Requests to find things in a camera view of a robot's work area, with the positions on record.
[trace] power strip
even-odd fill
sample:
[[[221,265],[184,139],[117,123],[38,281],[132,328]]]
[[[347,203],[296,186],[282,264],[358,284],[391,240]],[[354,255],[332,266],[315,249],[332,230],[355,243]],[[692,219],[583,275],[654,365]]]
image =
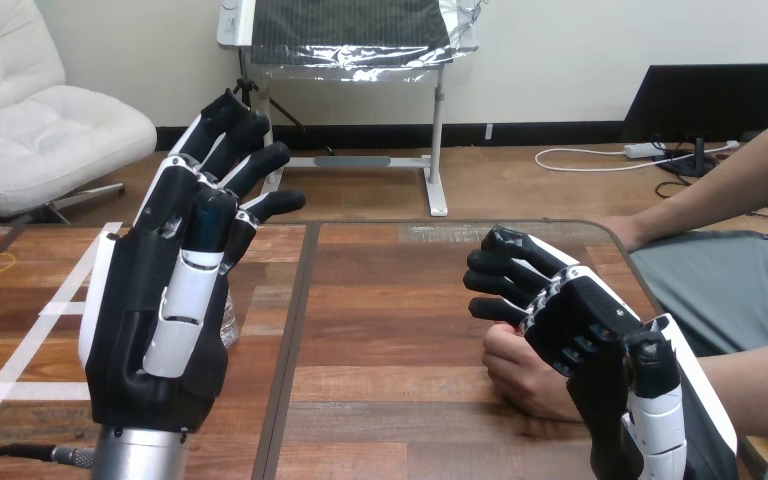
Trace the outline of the power strip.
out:
[[[636,143],[634,145],[626,145],[623,148],[625,150],[625,156],[628,158],[644,158],[663,155],[667,146],[663,143]]]

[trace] wooden table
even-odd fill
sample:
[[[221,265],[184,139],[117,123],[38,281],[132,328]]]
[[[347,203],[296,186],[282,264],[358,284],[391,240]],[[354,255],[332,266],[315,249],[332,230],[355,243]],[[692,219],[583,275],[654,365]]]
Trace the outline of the wooden table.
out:
[[[655,315],[625,254],[600,227],[501,223],[565,250],[642,318]],[[473,294],[461,277],[468,252],[493,225],[264,226],[232,274],[242,338],[193,442],[187,477],[592,478],[584,428],[514,410],[481,365],[489,325],[467,312]],[[16,258],[0,273],[0,445],[95,442],[75,353],[86,275],[73,270],[99,231],[0,229],[0,251]],[[0,268],[8,262],[0,258]],[[64,281],[77,277],[74,293],[64,292]],[[46,322],[50,331],[30,348],[28,338]],[[16,378],[5,364],[21,367]],[[87,474],[0,460],[1,480],[52,477]]]

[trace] black baseboard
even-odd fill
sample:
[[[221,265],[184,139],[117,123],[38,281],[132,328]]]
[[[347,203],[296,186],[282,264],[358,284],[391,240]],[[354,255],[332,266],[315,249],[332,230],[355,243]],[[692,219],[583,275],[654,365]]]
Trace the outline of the black baseboard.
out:
[[[487,124],[443,126],[444,147],[512,147],[614,143],[623,122],[496,123],[485,140]],[[431,125],[314,125],[307,129],[334,149],[429,148]],[[157,127],[158,151],[170,150],[186,127]],[[318,145],[292,125],[276,125],[275,141],[292,150],[316,150]]]

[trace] monitor stand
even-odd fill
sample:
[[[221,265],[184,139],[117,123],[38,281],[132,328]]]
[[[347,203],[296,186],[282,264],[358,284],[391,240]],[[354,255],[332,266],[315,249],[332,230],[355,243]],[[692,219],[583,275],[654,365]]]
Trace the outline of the monitor stand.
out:
[[[658,167],[676,175],[683,177],[702,177],[717,166],[717,161],[713,157],[705,155],[705,139],[697,137],[695,140],[696,148],[694,151],[679,150],[675,153],[677,157],[693,154],[692,157],[674,162],[659,163]]]

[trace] person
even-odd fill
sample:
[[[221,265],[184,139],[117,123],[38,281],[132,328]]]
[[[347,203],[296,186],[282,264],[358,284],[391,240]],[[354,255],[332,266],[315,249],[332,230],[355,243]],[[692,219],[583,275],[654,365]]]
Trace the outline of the person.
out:
[[[768,235],[691,231],[765,206],[768,130],[677,195],[634,215],[594,220],[633,252],[738,434],[768,437]],[[492,326],[484,350],[491,380],[525,412],[580,421],[566,379],[510,325]]]

